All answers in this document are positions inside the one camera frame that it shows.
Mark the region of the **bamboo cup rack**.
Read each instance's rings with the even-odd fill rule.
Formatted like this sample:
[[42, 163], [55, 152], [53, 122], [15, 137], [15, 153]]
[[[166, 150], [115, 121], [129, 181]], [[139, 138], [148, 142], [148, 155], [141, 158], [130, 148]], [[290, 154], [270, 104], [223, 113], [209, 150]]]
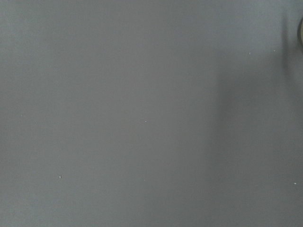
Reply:
[[298, 42], [303, 46], [303, 19], [300, 20], [297, 30]]

